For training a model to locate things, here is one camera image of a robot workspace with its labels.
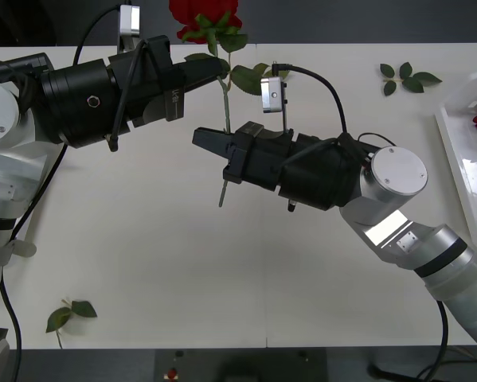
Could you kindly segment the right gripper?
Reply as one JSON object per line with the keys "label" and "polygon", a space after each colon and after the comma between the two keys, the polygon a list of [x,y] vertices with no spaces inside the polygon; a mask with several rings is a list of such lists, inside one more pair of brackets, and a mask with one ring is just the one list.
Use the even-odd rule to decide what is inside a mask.
{"label": "right gripper", "polygon": [[247,182],[261,188],[296,190],[291,174],[281,165],[292,156],[294,131],[270,131],[248,122],[234,134],[206,127],[194,131],[192,143],[228,160],[223,179],[240,184]]}

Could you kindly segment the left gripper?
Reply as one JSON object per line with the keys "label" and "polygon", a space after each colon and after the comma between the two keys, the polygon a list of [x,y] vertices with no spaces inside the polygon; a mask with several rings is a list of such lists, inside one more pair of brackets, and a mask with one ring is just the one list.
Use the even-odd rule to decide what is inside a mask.
{"label": "left gripper", "polygon": [[142,43],[138,53],[120,53],[109,58],[109,68],[119,89],[128,90],[124,116],[133,127],[182,118],[185,93],[228,77],[228,63],[216,57],[184,62],[185,76],[171,60],[166,36]]}

